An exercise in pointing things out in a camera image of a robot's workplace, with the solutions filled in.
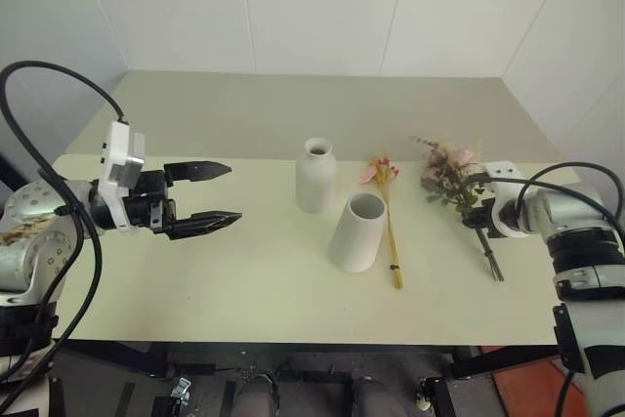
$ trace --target white cylindrical vase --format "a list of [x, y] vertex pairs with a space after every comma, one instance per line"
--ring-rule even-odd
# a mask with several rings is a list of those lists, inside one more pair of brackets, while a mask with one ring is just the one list
[[332, 144], [326, 139], [308, 139], [295, 164], [297, 205], [304, 212], [318, 214], [330, 207], [335, 190], [336, 158]]
[[330, 259], [347, 272], [373, 266], [386, 222], [387, 204], [375, 194], [358, 193], [348, 200], [330, 241]]

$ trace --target floor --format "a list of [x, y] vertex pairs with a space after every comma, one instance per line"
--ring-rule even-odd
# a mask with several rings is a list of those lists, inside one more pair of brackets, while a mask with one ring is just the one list
[[[343, 353], [249, 353], [206, 354], [198, 351], [172, 351], [170, 359], [182, 362], [214, 362], [220, 367], [235, 367], [219, 371], [214, 376], [189, 377], [190, 402], [181, 417], [222, 417], [220, 410], [226, 381], [239, 385], [256, 371], [274, 370], [288, 360], [292, 369], [351, 372], [353, 377], [371, 376], [384, 384], [399, 398], [410, 417], [424, 417], [414, 399], [421, 378], [439, 376], [449, 361], [441, 354], [343, 354]], [[106, 364], [61, 353], [54, 374], [62, 379], [68, 417], [146, 417], [153, 400], [167, 396], [172, 382], [159, 382]], [[127, 383], [134, 390], [126, 413], [116, 411], [122, 390]], [[449, 383], [449, 390], [458, 417], [488, 415], [504, 417], [499, 395], [489, 376]], [[335, 417], [341, 415], [342, 385], [311, 385], [281, 383], [282, 417]]]

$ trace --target table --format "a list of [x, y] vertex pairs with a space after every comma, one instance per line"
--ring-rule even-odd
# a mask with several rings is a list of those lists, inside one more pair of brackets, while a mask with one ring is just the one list
[[[189, 158], [151, 156], [146, 169]], [[339, 190], [326, 214], [294, 201], [294, 162], [219, 159], [233, 171], [210, 182], [170, 189], [179, 218], [240, 211], [215, 233], [170, 241], [143, 229], [102, 237], [104, 270], [96, 298], [74, 339], [358, 345], [554, 344], [559, 301], [539, 236], [493, 240], [506, 276], [493, 281], [474, 232], [451, 208], [426, 202], [420, 165], [399, 162], [392, 210], [405, 287], [393, 288], [383, 240], [372, 269], [350, 274], [330, 263], [327, 244], [362, 162], [339, 162]], [[518, 165], [527, 176], [545, 164]], [[69, 179], [96, 178], [98, 155], [68, 154], [56, 168]], [[571, 171], [546, 179], [574, 180]], [[57, 330], [66, 327], [93, 269], [89, 243], [70, 272]]]

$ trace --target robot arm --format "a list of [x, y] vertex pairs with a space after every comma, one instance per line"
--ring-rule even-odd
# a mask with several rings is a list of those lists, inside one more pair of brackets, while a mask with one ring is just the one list
[[[521, 184], [492, 181], [519, 178], [510, 162], [486, 165], [486, 183], [494, 199], [463, 214], [469, 228], [489, 229], [491, 237], [540, 234], [553, 259], [556, 338], [563, 364], [586, 376], [586, 397], [593, 416], [625, 415], [625, 259], [613, 227], [587, 203], [553, 189], [539, 189], [515, 202]], [[583, 185], [567, 185], [601, 203]]]

